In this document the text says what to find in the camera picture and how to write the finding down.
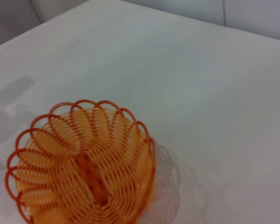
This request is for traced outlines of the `orange plastic woven basket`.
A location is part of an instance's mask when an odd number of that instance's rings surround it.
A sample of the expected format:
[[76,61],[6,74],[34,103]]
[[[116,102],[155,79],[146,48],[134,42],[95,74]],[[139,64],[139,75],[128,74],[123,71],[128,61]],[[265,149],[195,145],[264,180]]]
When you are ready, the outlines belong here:
[[139,224],[155,192],[155,142],[126,108],[61,102],[7,159],[5,188],[25,224]]

